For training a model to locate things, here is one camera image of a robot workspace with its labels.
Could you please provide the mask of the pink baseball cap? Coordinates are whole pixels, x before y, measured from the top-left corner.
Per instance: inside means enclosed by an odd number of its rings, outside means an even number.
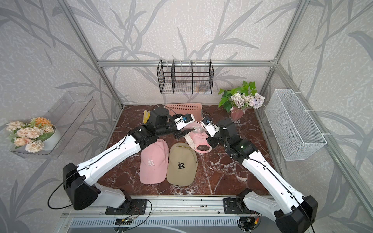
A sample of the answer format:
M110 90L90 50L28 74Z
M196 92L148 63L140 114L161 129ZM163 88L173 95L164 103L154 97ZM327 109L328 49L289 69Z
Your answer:
M165 140L158 139L145 148L140 155L140 182L157 184L165 180L169 164L169 147Z
M184 138L193 150L201 154L209 153L212 150L207 142L207 130L201 123L193 122L185 128L192 129Z

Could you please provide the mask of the beige baseball cap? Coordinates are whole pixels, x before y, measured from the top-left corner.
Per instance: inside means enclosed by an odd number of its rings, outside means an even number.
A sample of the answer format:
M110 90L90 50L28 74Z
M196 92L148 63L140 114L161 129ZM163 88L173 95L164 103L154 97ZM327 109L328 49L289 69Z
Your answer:
M196 176L198 159L195 150L187 143L172 145L169 154L167 181L178 186L191 185Z

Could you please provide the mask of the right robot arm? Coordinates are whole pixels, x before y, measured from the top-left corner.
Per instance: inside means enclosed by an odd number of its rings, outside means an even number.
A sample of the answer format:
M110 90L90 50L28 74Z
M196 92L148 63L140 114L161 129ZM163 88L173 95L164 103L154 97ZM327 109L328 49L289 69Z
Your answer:
M312 196L304 196L277 173L251 141L240 137L232 120L224 119L214 124L209 117L205 117L201 123L207 130L208 144L212 148L221 145L273 197L268 199L246 189L236 196L240 211L256 212L271 219L283 233L304 233L313 228L318 202Z

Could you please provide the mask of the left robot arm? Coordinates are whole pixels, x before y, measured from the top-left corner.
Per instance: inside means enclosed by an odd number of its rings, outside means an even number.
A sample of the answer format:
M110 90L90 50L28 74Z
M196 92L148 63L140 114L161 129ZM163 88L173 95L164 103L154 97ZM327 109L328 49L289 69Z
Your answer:
M161 136L173 134L179 139L191 129L186 127L195 122L193 114L174 114L165 107L150 112L147 123L130 130L118 143L99 155L78 165L69 163L63 168L63 186L70 206L79 211L88 207L108 207L124 212L131 205L130 196L120 189L98 184L108 171L125 159L155 143Z

